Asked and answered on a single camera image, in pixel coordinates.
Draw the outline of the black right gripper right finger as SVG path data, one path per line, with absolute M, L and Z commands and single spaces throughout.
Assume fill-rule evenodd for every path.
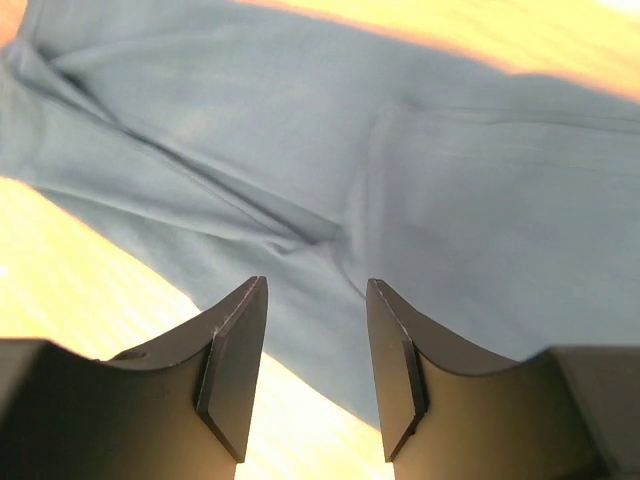
M 516 362 L 366 294 L 385 460 L 399 479 L 635 479 L 639 350 L 560 346 Z

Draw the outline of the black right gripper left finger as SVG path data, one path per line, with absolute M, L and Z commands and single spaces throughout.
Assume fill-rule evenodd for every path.
M 231 479 L 246 456 L 268 286 L 108 361 L 42 339 L 1 343 L 5 479 Z

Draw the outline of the blue-grey t-shirt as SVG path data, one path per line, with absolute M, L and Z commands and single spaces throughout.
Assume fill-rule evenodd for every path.
M 369 424 L 369 279 L 514 360 L 639 340 L 639 107 L 228 1 L 32 1 L 1 173 L 207 309 L 269 283 L 266 351 Z

